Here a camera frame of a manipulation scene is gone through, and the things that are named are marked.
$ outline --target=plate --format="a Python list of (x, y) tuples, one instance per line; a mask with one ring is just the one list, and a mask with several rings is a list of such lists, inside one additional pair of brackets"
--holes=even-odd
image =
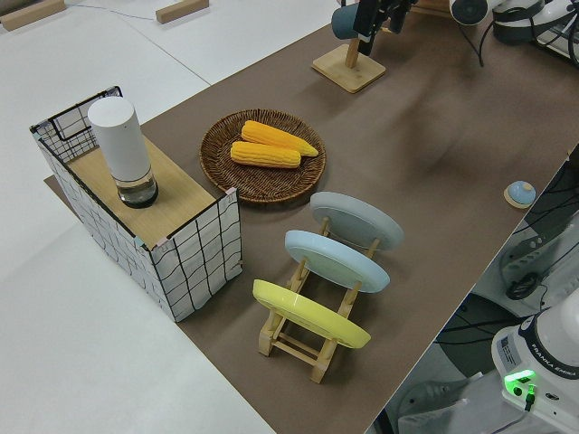
[(404, 239), (402, 228), (388, 214), (374, 206), (340, 193), (312, 194), (309, 208), (318, 223), (329, 218), (329, 231), (357, 247), (368, 249), (380, 240), (379, 250), (395, 248)]
[[(232, 143), (242, 140), (246, 120), (255, 120), (306, 140), (318, 156), (301, 158), (296, 169), (239, 165), (230, 156)], [(316, 185), (326, 167), (326, 149), (309, 125), (282, 111), (255, 108), (233, 113), (213, 125), (203, 138), (201, 167), (213, 184), (226, 192), (237, 188), (241, 200), (249, 203), (283, 203), (300, 197)]]
[(268, 309), (310, 332), (348, 348), (362, 348), (370, 340), (366, 330), (309, 298), (265, 280), (253, 281), (253, 296)]
[(306, 231), (288, 231), (286, 250), (297, 262), (344, 288), (362, 282), (360, 292), (379, 292), (390, 283), (388, 273), (357, 250), (341, 242)]

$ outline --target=light blue plate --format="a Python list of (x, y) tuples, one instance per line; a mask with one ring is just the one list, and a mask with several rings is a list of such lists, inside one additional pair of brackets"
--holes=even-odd
[(379, 292), (390, 277), (378, 264), (346, 244), (306, 231), (288, 231), (286, 250), (297, 262), (306, 260), (306, 268), (345, 288), (362, 282), (360, 292)]
[(312, 194), (309, 208), (320, 224), (329, 218), (329, 231), (356, 246), (369, 248), (377, 238), (379, 250), (390, 250), (404, 239), (402, 228), (374, 206), (340, 193)]

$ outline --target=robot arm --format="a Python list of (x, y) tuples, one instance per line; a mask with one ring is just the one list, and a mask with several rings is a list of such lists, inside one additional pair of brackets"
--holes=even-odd
[(491, 352), (507, 401), (525, 408), (532, 391), (533, 414), (579, 433), (579, 289), (521, 326), (499, 331)]
[(555, 24), (577, 14), (575, 0), (450, 0), (452, 17), (474, 25), (493, 14), (494, 35), (501, 42), (531, 42)]
[(360, 39), (358, 51), (369, 55), (375, 35), (384, 22), (392, 33), (402, 31), (404, 18), (418, 0), (360, 0), (337, 9), (332, 16), (332, 30), (338, 39)]

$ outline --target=wicker basket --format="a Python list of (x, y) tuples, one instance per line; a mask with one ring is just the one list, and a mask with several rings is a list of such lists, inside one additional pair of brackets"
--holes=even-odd
[[(304, 156), (296, 169), (277, 169), (239, 165), (230, 157), (234, 141), (242, 140), (246, 120), (255, 120), (287, 131), (306, 140), (319, 154)], [(233, 113), (204, 136), (200, 150), (201, 167), (207, 177), (223, 191), (237, 188), (241, 200), (249, 203), (282, 203), (294, 200), (316, 185), (326, 167), (326, 149), (318, 133), (301, 119), (271, 109), (249, 109)]]

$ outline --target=yellow corn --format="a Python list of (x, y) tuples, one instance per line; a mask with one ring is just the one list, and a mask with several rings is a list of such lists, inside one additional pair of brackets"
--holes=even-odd
[(295, 149), (302, 156), (317, 156), (318, 151), (301, 137), (294, 136), (275, 127), (246, 120), (242, 128), (243, 140), (264, 145), (280, 146)]
[(230, 154), (240, 165), (295, 169), (301, 162), (298, 151), (261, 143), (233, 142)]

